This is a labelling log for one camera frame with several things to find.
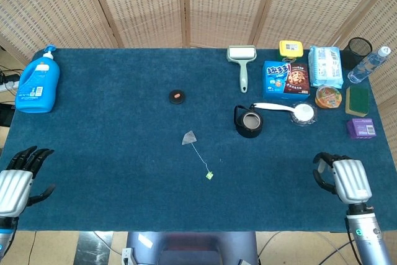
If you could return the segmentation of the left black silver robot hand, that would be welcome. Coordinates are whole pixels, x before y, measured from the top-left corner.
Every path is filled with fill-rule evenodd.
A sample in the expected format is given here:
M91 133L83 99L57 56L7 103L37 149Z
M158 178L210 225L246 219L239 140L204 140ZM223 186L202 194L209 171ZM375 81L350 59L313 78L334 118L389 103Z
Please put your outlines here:
M7 168L1 171L1 217L16 218L25 208L52 195L54 184L39 195L31 196L30 191L43 162L53 152L49 148L31 146L16 153Z

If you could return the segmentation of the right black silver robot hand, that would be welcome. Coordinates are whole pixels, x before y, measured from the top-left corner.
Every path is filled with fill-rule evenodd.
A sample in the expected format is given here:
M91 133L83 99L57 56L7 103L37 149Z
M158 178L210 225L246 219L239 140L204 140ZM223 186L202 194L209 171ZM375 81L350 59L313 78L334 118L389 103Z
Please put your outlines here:
M318 167L313 170L317 185L334 195L347 205L364 204L372 197L372 190L364 165L360 160L346 155L331 155L320 152L314 159ZM328 169L334 184L326 182L321 174Z

